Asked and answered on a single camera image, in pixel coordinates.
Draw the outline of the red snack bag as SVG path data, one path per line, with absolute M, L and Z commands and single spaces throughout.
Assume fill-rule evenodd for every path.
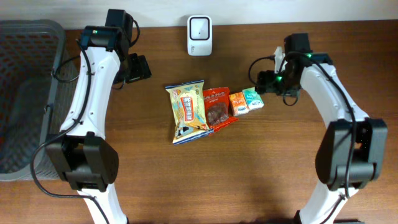
M 238 118 L 229 114 L 229 93 L 228 87 L 211 88 L 203 91 L 206 122 L 214 133 L 238 120 Z

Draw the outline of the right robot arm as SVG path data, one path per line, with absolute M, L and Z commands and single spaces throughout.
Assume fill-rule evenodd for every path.
M 379 178 L 388 134 L 382 119 L 372 119 L 350 97 L 332 59 L 310 48 L 307 33 L 290 34 L 253 83 L 258 94 L 298 99 L 304 90 L 326 127 L 315 158 L 316 187 L 292 223 L 336 223 L 345 203 Z

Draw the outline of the yellow wet wipes pack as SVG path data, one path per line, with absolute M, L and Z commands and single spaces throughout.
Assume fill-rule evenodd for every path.
M 185 144 L 214 133 L 206 120 L 203 84 L 204 80 L 195 80 L 165 87 L 170 95 L 175 120 L 173 145 Z

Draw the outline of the orange tissue pack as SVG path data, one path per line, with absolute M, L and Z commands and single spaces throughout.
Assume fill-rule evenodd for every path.
M 242 92 L 230 94 L 229 101 L 231 103 L 233 116 L 249 113 L 249 107 Z

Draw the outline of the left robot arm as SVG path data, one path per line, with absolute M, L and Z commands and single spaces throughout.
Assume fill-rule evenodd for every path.
M 139 32 L 133 17 L 110 9 L 104 26 L 86 26 L 78 41 L 81 64 L 72 104 L 60 133 L 46 146 L 59 178 L 88 206 L 95 223 L 128 223 L 115 188 L 119 156 L 105 140 L 114 84 L 151 77 L 145 56 L 129 53 Z

